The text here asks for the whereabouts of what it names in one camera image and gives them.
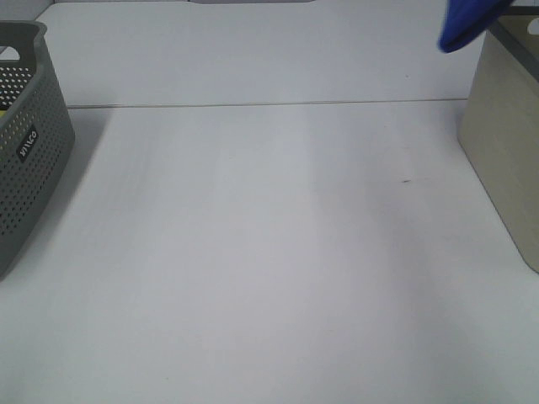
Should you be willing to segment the beige plastic storage box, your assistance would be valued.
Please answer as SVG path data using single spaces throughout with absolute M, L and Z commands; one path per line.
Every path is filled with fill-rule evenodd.
M 512 7 L 487 30 L 458 140 L 522 259 L 538 269 L 536 7 Z

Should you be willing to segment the grey perforated plastic basket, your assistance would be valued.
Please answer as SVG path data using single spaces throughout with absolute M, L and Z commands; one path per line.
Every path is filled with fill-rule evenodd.
M 1 45 L 1 274 L 10 272 L 67 165 L 75 132 L 45 42 L 46 26 L 3 21 Z

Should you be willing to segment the blue towel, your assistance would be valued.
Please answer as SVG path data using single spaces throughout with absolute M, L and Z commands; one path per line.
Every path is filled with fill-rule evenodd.
M 473 42 L 513 0 L 449 0 L 438 47 L 449 54 Z

